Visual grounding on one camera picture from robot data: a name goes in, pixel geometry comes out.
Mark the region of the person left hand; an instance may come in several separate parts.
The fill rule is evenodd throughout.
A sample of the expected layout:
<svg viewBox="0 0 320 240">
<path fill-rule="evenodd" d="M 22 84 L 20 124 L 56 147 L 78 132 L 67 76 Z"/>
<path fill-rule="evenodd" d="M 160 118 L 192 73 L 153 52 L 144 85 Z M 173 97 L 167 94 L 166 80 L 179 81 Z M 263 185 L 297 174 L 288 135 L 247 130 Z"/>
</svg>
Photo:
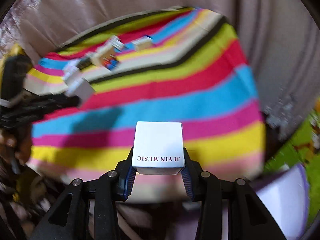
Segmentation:
<svg viewBox="0 0 320 240">
<path fill-rule="evenodd" d="M 16 138 L 1 129 L 1 158 L 6 162 L 10 163 L 10 153 L 9 149 L 12 148 L 15 153 L 15 158 L 19 161 L 21 165 L 30 159 L 32 142 L 32 125 L 28 125 L 24 128 L 24 137 L 16 140 Z"/>
</svg>

